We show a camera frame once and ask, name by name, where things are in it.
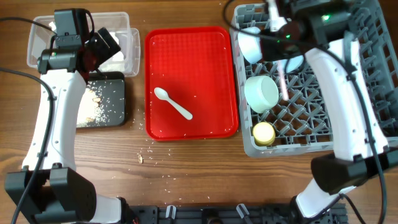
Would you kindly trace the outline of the white napkin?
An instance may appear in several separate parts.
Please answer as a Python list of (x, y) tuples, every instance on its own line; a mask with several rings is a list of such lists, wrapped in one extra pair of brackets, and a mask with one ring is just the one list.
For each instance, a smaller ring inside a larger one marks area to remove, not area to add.
[(104, 70), (107, 72), (123, 72), (125, 71), (125, 59), (127, 59), (127, 34), (124, 32), (110, 32), (110, 34), (121, 50), (106, 62)]

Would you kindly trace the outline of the light blue plate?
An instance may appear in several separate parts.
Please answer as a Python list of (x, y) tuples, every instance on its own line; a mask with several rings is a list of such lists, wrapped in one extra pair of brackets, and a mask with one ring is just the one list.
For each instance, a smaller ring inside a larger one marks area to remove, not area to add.
[(304, 57), (302, 55), (299, 55), (293, 58), (281, 60), (280, 63), (284, 72), (290, 73), (300, 70), (303, 67), (305, 61)]

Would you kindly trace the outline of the white plastic fork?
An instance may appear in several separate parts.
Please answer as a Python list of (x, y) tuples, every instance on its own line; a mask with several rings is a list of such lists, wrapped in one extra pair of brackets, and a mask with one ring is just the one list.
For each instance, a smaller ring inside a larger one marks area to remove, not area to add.
[(282, 99), (284, 101), (288, 101), (289, 100), (289, 94), (288, 94), (288, 91), (287, 91), (287, 85), (285, 83), (285, 72), (284, 72), (284, 67), (283, 67), (282, 61), (278, 60), (277, 61), (277, 65), (278, 65), (280, 89), (281, 89), (281, 92), (282, 92)]

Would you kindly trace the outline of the light blue small bowl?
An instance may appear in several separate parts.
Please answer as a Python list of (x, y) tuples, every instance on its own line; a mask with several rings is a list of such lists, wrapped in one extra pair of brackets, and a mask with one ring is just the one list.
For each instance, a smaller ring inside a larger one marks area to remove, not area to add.
[(243, 57), (250, 63), (257, 63), (262, 59), (260, 38), (247, 35), (242, 32), (238, 34), (238, 44)]

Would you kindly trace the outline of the mint green bowl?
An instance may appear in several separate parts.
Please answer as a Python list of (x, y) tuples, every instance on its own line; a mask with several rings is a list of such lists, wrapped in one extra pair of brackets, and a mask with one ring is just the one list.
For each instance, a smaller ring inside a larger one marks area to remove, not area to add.
[(244, 94), (248, 105), (256, 113), (272, 109), (279, 100), (275, 81), (265, 75), (248, 78), (244, 84)]

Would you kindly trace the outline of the rice and food scraps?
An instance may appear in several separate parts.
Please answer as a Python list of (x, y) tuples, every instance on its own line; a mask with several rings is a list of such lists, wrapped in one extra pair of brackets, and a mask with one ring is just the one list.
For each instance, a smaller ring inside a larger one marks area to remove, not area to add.
[(107, 121), (103, 104), (103, 94), (101, 86), (96, 86), (96, 82), (89, 82), (82, 96), (76, 126), (87, 128), (100, 126)]

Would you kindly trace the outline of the white plastic spoon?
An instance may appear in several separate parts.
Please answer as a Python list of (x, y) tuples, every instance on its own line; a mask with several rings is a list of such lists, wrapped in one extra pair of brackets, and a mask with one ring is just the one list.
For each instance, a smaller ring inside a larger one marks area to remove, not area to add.
[(185, 119), (187, 119), (187, 120), (193, 119), (193, 115), (191, 114), (191, 112), (187, 111), (185, 108), (183, 108), (178, 103), (176, 103), (174, 100), (172, 100), (169, 97), (169, 94), (164, 89), (162, 89), (160, 87), (156, 87), (154, 89), (154, 93), (155, 93), (156, 97), (158, 97), (158, 99), (164, 100), (164, 101), (167, 101), (168, 103), (170, 103)]

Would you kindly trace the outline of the yellow plastic cup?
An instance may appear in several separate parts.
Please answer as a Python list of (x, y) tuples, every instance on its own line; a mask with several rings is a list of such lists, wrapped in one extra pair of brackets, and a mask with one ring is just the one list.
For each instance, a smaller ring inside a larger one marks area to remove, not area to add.
[(275, 130), (268, 122), (260, 122), (254, 125), (252, 135), (258, 146), (270, 146), (275, 141)]

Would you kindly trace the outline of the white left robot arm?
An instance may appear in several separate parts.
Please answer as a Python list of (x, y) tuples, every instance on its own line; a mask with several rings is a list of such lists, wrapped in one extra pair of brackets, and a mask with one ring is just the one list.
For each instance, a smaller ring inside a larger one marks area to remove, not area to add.
[(19, 172), (6, 175), (14, 218), (30, 223), (127, 223), (121, 197), (105, 197), (76, 171), (76, 121), (90, 73), (120, 51), (86, 9), (55, 11), (50, 47), (37, 61), (41, 98), (34, 137)]

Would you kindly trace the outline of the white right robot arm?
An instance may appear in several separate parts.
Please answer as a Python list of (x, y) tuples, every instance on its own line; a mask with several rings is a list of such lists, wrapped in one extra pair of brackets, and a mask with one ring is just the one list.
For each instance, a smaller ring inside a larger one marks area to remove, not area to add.
[(311, 223), (346, 194), (397, 166), (395, 55), (377, 1), (264, 1), (226, 17), (244, 150), (312, 151), (312, 180), (277, 218)]

